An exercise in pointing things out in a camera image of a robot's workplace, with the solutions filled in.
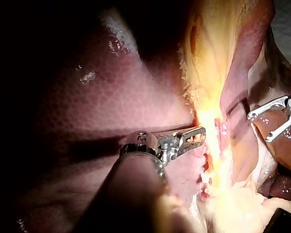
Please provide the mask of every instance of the metal jaw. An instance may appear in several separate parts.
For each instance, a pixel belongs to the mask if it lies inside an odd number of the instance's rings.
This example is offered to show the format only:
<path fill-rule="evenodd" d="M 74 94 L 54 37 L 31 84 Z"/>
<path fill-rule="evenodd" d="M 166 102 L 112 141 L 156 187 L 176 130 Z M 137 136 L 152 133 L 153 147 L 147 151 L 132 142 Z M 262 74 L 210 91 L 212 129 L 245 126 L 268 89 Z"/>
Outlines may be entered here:
<path fill-rule="evenodd" d="M 289 110 L 290 116 L 288 120 L 279 126 L 274 131 L 270 131 L 268 136 L 265 138 L 266 142 L 273 142 L 279 135 L 281 135 L 285 130 L 287 130 L 291 126 L 291 96 L 282 96 L 277 99 L 274 99 L 261 107 L 249 112 L 247 115 L 248 120 L 254 120 L 260 114 L 268 111 L 272 107 L 283 107 Z"/>
<path fill-rule="evenodd" d="M 156 156 L 166 166 L 185 152 L 203 145 L 206 139 L 206 129 L 191 127 L 183 130 L 155 133 L 154 135 L 158 139 L 158 153 Z"/>

